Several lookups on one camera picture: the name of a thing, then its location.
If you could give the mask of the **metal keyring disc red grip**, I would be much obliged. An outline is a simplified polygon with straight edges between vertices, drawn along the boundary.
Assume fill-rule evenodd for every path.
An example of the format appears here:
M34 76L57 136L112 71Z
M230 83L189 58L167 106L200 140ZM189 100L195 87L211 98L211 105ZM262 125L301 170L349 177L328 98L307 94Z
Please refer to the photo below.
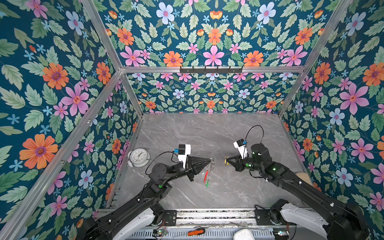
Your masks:
M206 174L205 174L204 184L206 183L206 181L210 182L210 177L211 177L211 174L212 174L212 171L214 170L214 168L215 168L215 162L211 162L209 164L209 169L206 171Z

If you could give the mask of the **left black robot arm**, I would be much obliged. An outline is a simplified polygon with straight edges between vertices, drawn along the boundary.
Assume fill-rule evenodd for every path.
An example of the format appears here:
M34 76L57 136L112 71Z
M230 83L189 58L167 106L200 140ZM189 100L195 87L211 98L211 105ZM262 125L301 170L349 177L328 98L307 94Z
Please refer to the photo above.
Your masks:
M164 199L172 186L170 181L187 176L190 181L198 175L211 158L187 156L187 163L172 166L157 163L149 174L150 181L135 197L118 209L97 220L84 220L77 240L126 240L138 230L151 224L159 224L164 215L160 201Z

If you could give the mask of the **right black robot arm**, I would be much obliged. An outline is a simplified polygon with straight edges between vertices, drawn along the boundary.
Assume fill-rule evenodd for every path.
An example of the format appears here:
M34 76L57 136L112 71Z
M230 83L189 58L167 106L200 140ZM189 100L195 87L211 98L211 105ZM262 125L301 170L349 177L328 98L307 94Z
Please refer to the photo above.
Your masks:
M344 204L333 199L300 179L285 165L272 160L264 144L254 144L251 155L246 145L234 143L239 154L226 157L227 165L243 170L257 171L266 182L293 194L308 205L311 210L298 208L285 201L277 201L270 210L286 222L302 226L327 240L365 240L370 228L363 219L363 212L357 205Z

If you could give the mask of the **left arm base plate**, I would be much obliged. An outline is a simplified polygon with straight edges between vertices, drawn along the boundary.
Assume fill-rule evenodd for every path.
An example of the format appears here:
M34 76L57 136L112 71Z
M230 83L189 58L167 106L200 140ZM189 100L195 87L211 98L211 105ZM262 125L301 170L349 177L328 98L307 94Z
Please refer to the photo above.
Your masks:
M174 227L177 222L177 210L164 210L156 218L154 222L156 226Z

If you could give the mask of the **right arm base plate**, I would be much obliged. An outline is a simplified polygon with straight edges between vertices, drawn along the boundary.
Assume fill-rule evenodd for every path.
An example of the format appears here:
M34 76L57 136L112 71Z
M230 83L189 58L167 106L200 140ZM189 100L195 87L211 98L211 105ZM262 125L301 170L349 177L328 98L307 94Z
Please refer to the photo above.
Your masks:
M259 226L262 225L281 225L282 220L280 213L277 210L265 209L260 206L255 206L255 219Z

